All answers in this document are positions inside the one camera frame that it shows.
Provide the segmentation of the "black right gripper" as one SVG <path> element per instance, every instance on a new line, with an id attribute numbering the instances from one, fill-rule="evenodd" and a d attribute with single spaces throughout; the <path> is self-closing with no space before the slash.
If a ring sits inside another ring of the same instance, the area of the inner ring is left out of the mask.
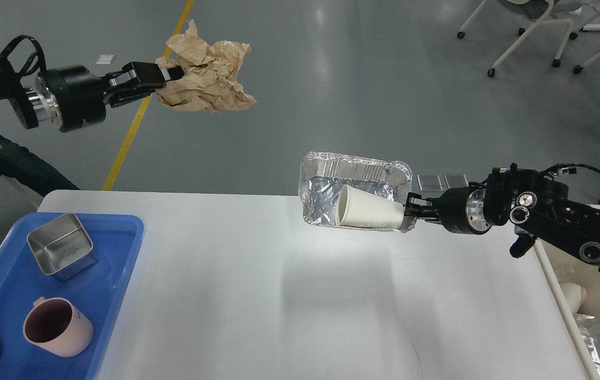
<path id="1" fill-rule="evenodd" d="M 484 235 L 492 224 L 484 216 L 484 188 L 456 187 L 446 190 L 435 199 L 423 199 L 409 192 L 404 206 L 404 224 L 422 220 L 441 224 L 451 233 Z"/>

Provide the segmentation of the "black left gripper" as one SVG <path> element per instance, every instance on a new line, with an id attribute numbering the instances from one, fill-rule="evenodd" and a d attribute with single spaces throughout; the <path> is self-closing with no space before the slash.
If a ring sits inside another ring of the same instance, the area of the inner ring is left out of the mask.
<path id="1" fill-rule="evenodd" d="M 36 89 L 54 102 L 54 125 L 60 132 L 70 132 L 102 123 L 107 106 L 118 108 L 143 99 L 182 77 L 184 70 L 179 66 L 161 68 L 149 62 L 129 62 L 104 77 L 73 65 L 41 71 Z"/>

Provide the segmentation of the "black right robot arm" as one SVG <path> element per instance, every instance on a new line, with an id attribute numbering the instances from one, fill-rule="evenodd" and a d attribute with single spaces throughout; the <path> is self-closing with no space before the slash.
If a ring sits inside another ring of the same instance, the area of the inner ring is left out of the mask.
<path id="1" fill-rule="evenodd" d="M 538 171 L 511 164 L 440 197 L 411 192 L 404 221 L 423 220 L 465 235 L 483 235 L 511 223 L 517 234 L 509 250 L 512 257 L 521 258 L 542 240 L 600 272 L 600 208 L 571 201 L 568 186 L 556 181 L 577 168 L 579 164 L 557 164 Z"/>

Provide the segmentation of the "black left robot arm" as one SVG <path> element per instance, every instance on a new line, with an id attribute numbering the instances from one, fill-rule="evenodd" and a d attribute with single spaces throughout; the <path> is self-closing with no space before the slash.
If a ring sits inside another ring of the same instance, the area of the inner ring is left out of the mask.
<path id="1" fill-rule="evenodd" d="M 83 65 L 46 67 L 44 51 L 31 36 L 19 35 L 0 53 L 0 101 L 10 102 L 23 128 L 49 122 L 61 132 L 102 123 L 106 108 L 150 96 L 184 77 L 175 66 L 129 62 L 98 77 Z"/>

